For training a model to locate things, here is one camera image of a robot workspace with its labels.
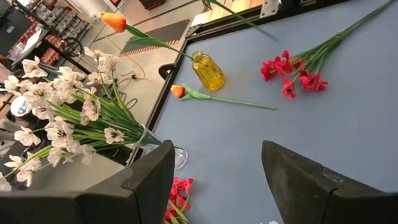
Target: white flower bouquet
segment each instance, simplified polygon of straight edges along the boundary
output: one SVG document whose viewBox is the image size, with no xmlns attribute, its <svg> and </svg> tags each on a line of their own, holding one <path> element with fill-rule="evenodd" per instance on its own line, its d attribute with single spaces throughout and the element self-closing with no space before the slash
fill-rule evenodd
<svg viewBox="0 0 398 224">
<path fill-rule="evenodd" d="M 38 145 L 40 139 L 34 133 L 44 129 L 51 145 L 34 154 L 28 153 L 27 159 L 10 156 L 11 162 L 5 163 L 5 166 L 13 170 L 4 177 L 0 174 L 0 190 L 11 190 L 5 178 L 16 172 L 17 181 L 27 181 L 29 186 L 34 172 L 43 168 L 40 159 L 48 160 L 46 166 L 55 167 L 62 160 L 63 163 L 73 162 L 76 156 L 81 156 L 82 163 L 91 164 L 91 158 L 98 147 L 106 150 L 126 144 L 162 144 L 161 140 L 134 119 L 119 95 L 114 71 L 120 58 L 88 48 L 85 48 L 85 53 L 98 64 L 98 72 L 87 77 L 70 68 L 60 67 L 61 75 L 50 81 L 46 77 L 47 73 L 39 68 L 39 59 L 36 58 L 34 61 L 23 61 L 24 77 L 43 78 L 46 82 L 28 82 L 23 86 L 27 91 L 22 94 L 18 92 L 21 84 L 16 77 L 10 76 L 5 81 L 8 92 L 23 95 L 27 99 L 33 115 L 49 121 L 42 129 L 32 131 L 22 127 L 21 131 L 15 133 L 14 139 L 25 146 Z M 81 82 L 85 78 L 88 79 L 86 85 Z M 97 89 L 93 85 L 100 86 L 105 96 L 96 96 Z M 75 101 L 83 103 L 81 110 L 68 105 Z"/>
</svg>

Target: orange tulip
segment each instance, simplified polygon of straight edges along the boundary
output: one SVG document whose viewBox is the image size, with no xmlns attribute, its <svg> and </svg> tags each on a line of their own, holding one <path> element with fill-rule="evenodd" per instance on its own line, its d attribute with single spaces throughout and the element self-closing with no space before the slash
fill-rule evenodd
<svg viewBox="0 0 398 224">
<path fill-rule="evenodd" d="M 114 13 L 102 12 L 101 19 L 105 24 L 112 27 L 115 32 L 124 32 L 126 30 L 126 19 L 123 16 Z"/>
<path fill-rule="evenodd" d="M 182 98 L 185 93 L 185 88 L 184 86 L 179 86 L 179 85 L 172 85 L 170 88 L 170 91 L 178 98 Z"/>
</svg>

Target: cable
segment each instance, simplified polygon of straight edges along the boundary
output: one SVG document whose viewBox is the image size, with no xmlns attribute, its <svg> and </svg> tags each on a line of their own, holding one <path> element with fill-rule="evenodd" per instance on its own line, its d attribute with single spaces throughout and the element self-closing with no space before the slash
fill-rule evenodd
<svg viewBox="0 0 398 224">
<path fill-rule="evenodd" d="M 68 5 L 68 3 L 65 0 L 61 0 L 64 4 Z M 105 34 L 102 33 L 102 30 L 100 28 L 98 28 L 93 22 L 91 22 L 85 15 L 83 15 L 82 13 L 80 13 L 79 11 L 77 11 L 74 7 L 70 7 L 72 9 L 72 11 L 74 11 L 77 15 L 79 15 L 80 17 L 84 18 L 84 20 L 89 23 L 94 29 L 96 29 L 100 34 L 102 34 L 103 36 L 105 36 L 117 49 L 119 49 L 120 51 L 122 51 L 122 49 L 115 44 L 108 36 L 106 36 Z M 144 69 L 134 60 L 132 59 L 130 56 L 127 56 L 132 62 L 134 62 L 142 71 L 142 77 L 137 77 L 137 78 L 145 78 L 146 74 L 144 72 Z"/>
</svg>

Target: floor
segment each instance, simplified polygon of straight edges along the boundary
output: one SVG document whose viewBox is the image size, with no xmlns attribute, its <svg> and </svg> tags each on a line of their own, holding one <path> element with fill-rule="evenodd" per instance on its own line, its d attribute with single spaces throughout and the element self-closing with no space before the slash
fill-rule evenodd
<svg viewBox="0 0 398 224">
<path fill-rule="evenodd" d="M 125 0 L 124 5 L 116 13 L 122 14 L 127 19 L 128 24 L 138 24 L 141 21 L 147 20 L 141 22 L 136 27 L 141 31 L 148 32 L 185 19 L 193 19 L 195 15 L 202 13 L 203 5 L 201 1 L 195 1 L 174 11 L 150 19 L 151 17 L 167 12 L 187 2 L 188 1 L 167 0 L 164 5 L 148 11 L 143 8 L 138 0 Z M 104 38 L 113 33 L 110 27 L 105 26 L 99 21 L 95 24 L 94 28 L 85 35 L 82 44 L 92 50 L 97 49 L 107 54 L 119 55 L 126 41 L 131 37 L 131 34 L 125 32 Z M 182 43 L 183 37 L 179 44 L 174 45 L 174 47 L 179 49 Z M 127 78 L 127 80 L 120 83 L 119 86 L 127 95 L 126 101 L 133 98 L 138 99 L 137 104 L 131 109 L 138 122 L 142 124 L 146 123 L 163 87 L 164 81 L 158 74 L 158 68 L 163 64 L 174 62 L 176 57 L 177 53 L 169 49 L 155 49 L 134 54 L 129 57 L 123 57 L 122 62 L 116 67 L 119 73 L 119 80 Z M 95 69 L 92 60 L 87 56 L 75 59 L 79 60 L 79 62 L 89 70 Z M 63 66 L 73 68 L 68 62 Z M 134 81 L 128 78 L 131 75 L 122 76 L 122 74 L 131 74 L 131 72 L 142 78 Z M 85 190 L 123 168 L 123 166 L 111 162 L 102 156 L 96 156 L 93 164 L 90 166 L 75 162 L 72 164 L 62 164 L 62 166 L 58 166 L 54 169 L 52 167 L 44 169 L 42 172 L 35 174 L 32 188 Z"/>
</svg>

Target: artificial flower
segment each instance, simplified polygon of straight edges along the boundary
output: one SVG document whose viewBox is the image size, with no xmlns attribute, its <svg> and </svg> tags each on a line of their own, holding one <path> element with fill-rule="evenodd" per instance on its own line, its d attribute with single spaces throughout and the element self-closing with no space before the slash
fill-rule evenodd
<svg viewBox="0 0 398 224">
<path fill-rule="evenodd" d="M 326 89 L 326 85 L 328 84 L 328 82 L 320 80 L 319 73 L 314 76 L 311 76 L 309 73 L 302 75 L 300 77 L 300 82 L 305 91 L 323 91 Z"/>
<path fill-rule="evenodd" d="M 305 60 L 302 58 L 298 58 L 292 62 L 292 66 L 294 68 L 302 68 L 305 65 Z"/>
<path fill-rule="evenodd" d="M 185 88 L 185 93 L 184 95 L 180 98 L 181 100 L 191 100 L 191 99 L 198 99 L 198 100 L 218 100 L 218 101 L 226 101 L 229 103 L 237 103 L 237 104 L 241 104 L 241 105 L 249 105 L 249 106 L 257 106 L 260 108 L 267 108 L 267 109 L 271 109 L 271 110 L 277 110 L 277 108 L 275 106 L 269 106 L 269 105 L 263 105 L 260 103 L 249 103 L 249 102 L 244 102 L 244 101 L 237 101 L 237 100 L 229 100 L 229 99 L 223 99 L 223 98 L 218 98 L 218 97 L 214 97 L 214 96 L 210 96 L 204 93 L 201 93 L 199 91 L 194 90 L 193 88 L 182 84 L 183 86 L 178 86 L 175 85 L 174 92 L 176 92 L 176 96 L 179 98 L 180 96 L 180 91 L 175 91 L 181 88 L 180 87 L 184 87 Z"/>
<path fill-rule="evenodd" d="M 31 146 L 35 144 L 37 146 L 40 143 L 40 139 L 32 133 L 32 130 L 21 126 L 22 131 L 16 131 L 14 139 L 19 141 L 24 146 Z"/>
<path fill-rule="evenodd" d="M 290 59 L 290 52 L 287 51 L 287 50 L 285 50 L 285 51 L 282 53 L 282 57 L 286 58 L 286 60 Z"/>
<path fill-rule="evenodd" d="M 9 156 L 12 162 L 7 162 L 4 165 L 10 168 L 17 169 L 19 166 L 19 172 L 17 174 L 17 181 L 19 182 L 25 182 L 27 181 L 27 186 L 29 187 L 32 183 L 32 178 L 33 178 L 33 173 L 38 171 L 42 167 L 42 163 L 38 157 L 35 157 L 32 159 L 32 156 L 34 156 L 32 153 L 28 152 L 27 153 L 27 159 L 30 160 L 23 166 L 22 159 L 19 156 Z"/>
<path fill-rule="evenodd" d="M 83 89 L 85 101 L 93 101 L 93 95 L 97 92 L 95 87 L 91 87 L 90 89 Z"/>
<path fill-rule="evenodd" d="M 115 32 L 124 32 L 126 30 L 126 19 L 121 15 L 102 12 L 101 19 L 102 21 L 104 21 L 105 24 L 112 27 Z"/>
<path fill-rule="evenodd" d="M 261 67 L 262 79 L 267 82 L 276 77 L 276 71 L 274 69 L 274 62 L 271 60 L 266 60 L 262 63 Z"/>
<path fill-rule="evenodd" d="M 35 104 L 32 108 L 32 114 L 42 120 L 54 118 L 54 112 L 51 110 L 50 105 L 44 100 Z"/>
<path fill-rule="evenodd" d="M 19 167 L 20 165 L 22 165 L 21 157 L 9 155 L 9 158 L 10 158 L 11 162 L 6 162 L 4 164 L 6 167 L 14 168 L 14 170 L 15 170 L 16 167 Z"/>
<path fill-rule="evenodd" d="M 17 181 L 18 182 L 25 182 L 26 186 L 30 187 L 32 184 L 33 179 L 33 172 L 31 170 L 21 170 L 17 174 Z"/>
<path fill-rule="evenodd" d="M 100 100 L 97 99 L 95 103 L 91 101 L 85 101 L 83 103 L 82 113 L 86 116 L 90 121 L 96 121 L 100 117 L 101 111 L 101 103 Z"/>
<path fill-rule="evenodd" d="M 4 178 L 2 173 L 0 172 L 0 192 L 9 192 L 12 190 L 10 183 Z"/>
<path fill-rule="evenodd" d="M 110 79 L 107 74 L 98 73 L 98 72 L 93 72 L 89 74 L 88 81 L 89 82 L 87 82 L 87 85 L 97 85 L 101 84 L 102 82 L 104 84 L 112 84 L 112 79 Z"/>
<path fill-rule="evenodd" d="M 17 77 L 15 77 L 14 75 L 9 75 L 8 76 L 8 80 L 4 81 L 4 86 L 7 90 L 7 92 L 12 93 L 16 96 L 21 96 L 22 94 L 17 90 L 17 87 L 19 86 L 19 80 Z"/>
<path fill-rule="evenodd" d="M 285 75 L 285 63 L 280 60 L 280 56 L 274 59 L 274 69 L 279 75 Z"/>
<path fill-rule="evenodd" d="M 105 56 L 105 53 L 100 50 L 90 50 L 88 47 L 85 47 L 85 54 L 89 57 L 94 58 L 97 62 L 101 57 Z"/>
<path fill-rule="evenodd" d="M 180 86 L 180 85 L 172 85 L 170 88 L 170 91 L 177 97 L 177 98 L 182 98 L 185 93 L 185 87 Z"/>
<path fill-rule="evenodd" d="M 294 92 L 294 83 L 288 78 L 282 77 L 283 88 L 282 94 L 286 96 L 288 99 L 293 99 L 296 97 L 296 92 Z"/>
<path fill-rule="evenodd" d="M 73 125 L 66 123 L 59 116 L 56 116 L 54 120 L 44 127 L 47 139 L 52 141 L 51 145 L 54 147 L 67 147 L 68 141 L 72 138 Z"/>
<path fill-rule="evenodd" d="M 104 57 L 99 58 L 98 70 L 100 72 L 113 71 L 116 65 L 121 61 L 120 57 L 115 55 L 106 54 Z"/>
<path fill-rule="evenodd" d="M 65 152 L 60 147 L 53 147 L 50 149 L 47 160 L 52 167 L 56 167 L 60 163 L 64 153 Z"/>
<path fill-rule="evenodd" d="M 26 87 L 27 91 L 24 93 L 24 97 L 26 97 L 31 107 L 36 107 L 43 100 L 53 101 L 53 98 L 56 97 L 49 83 L 40 82 L 38 84 L 27 85 Z"/>
<path fill-rule="evenodd" d="M 40 78 L 46 77 L 47 72 L 39 67 L 40 59 L 35 56 L 35 60 L 25 59 L 22 61 L 22 66 L 24 67 L 25 75 L 22 78 Z"/>
<path fill-rule="evenodd" d="M 124 141 L 124 139 L 123 139 L 124 134 L 121 131 L 115 130 L 113 128 L 105 128 L 104 135 L 105 135 L 106 143 L 108 143 L 108 144 Z"/>
<path fill-rule="evenodd" d="M 81 148 L 83 150 L 83 155 L 84 155 L 84 157 L 81 159 L 81 163 L 83 163 L 84 165 L 90 165 L 94 152 L 96 150 L 94 149 L 93 146 L 87 144 L 82 145 Z"/>
</svg>

